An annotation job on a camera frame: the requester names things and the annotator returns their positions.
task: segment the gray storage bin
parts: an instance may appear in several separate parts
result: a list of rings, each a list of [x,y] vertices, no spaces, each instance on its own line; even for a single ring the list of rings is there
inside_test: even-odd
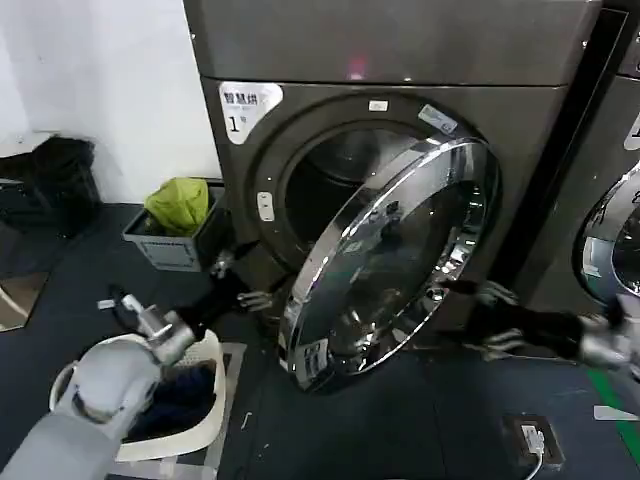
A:
[[[191,237],[144,233],[144,223],[149,213],[142,209],[124,229],[122,238],[135,243],[158,270],[199,272],[207,269],[229,228],[229,212],[224,207],[224,187],[217,182],[207,183],[210,198],[214,202],[207,218]]]

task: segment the plastic bin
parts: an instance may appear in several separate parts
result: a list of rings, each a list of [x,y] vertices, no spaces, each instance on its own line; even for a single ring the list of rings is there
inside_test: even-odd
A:
[[[191,237],[149,235],[144,224],[149,213],[142,210],[122,232],[122,238],[135,243],[158,270],[199,272],[213,261],[228,231],[229,212],[224,207],[224,186],[207,181],[214,202],[202,225]]]
[[[109,343],[120,339],[145,344],[144,339],[139,335],[120,335],[100,343]],[[194,343],[187,349],[184,358],[176,364],[176,367],[190,367],[202,362],[209,362],[211,368],[215,368],[216,375],[213,390],[216,394],[216,400],[209,414],[200,423],[183,432],[150,440],[123,443],[118,451],[116,461],[134,462],[184,455],[208,447],[216,439],[224,420],[227,388],[222,348],[218,337],[210,330],[207,330],[201,342]],[[55,408],[63,388],[66,388],[69,383],[76,364],[77,362],[70,363],[58,374],[49,393],[49,410],[53,411]]]

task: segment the green bag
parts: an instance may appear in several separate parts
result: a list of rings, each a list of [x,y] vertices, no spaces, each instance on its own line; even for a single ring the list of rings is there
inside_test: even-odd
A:
[[[144,208],[171,235],[195,233],[209,211],[209,188],[199,178],[172,178],[144,202]]]

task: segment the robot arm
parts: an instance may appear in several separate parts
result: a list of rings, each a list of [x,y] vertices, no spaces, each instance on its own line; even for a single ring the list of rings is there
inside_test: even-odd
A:
[[[522,343],[553,350],[568,360],[612,370],[626,370],[640,379],[640,299],[618,295],[599,315],[537,312],[493,282],[448,282],[454,292],[473,295],[480,315],[467,326],[464,340],[509,350]]]
[[[162,368],[182,358],[195,342],[173,311],[161,315],[132,295],[145,342],[114,340],[92,347],[76,365],[55,409],[29,432],[1,480],[98,480],[109,473],[120,443],[151,401]]]

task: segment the front-loading washing machine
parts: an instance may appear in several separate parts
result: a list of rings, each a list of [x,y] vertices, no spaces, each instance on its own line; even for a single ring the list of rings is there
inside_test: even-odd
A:
[[[185,7],[236,239],[255,245],[233,269],[279,300],[298,383],[368,371],[427,320],[463,325],[469,299],[438,282],[486,277],[600,3]]]
[[[514,290],[538,310],[598,313],[617,294],[640,295],[640,30],[619,42],[601,100],[570,149],[542,228]]]

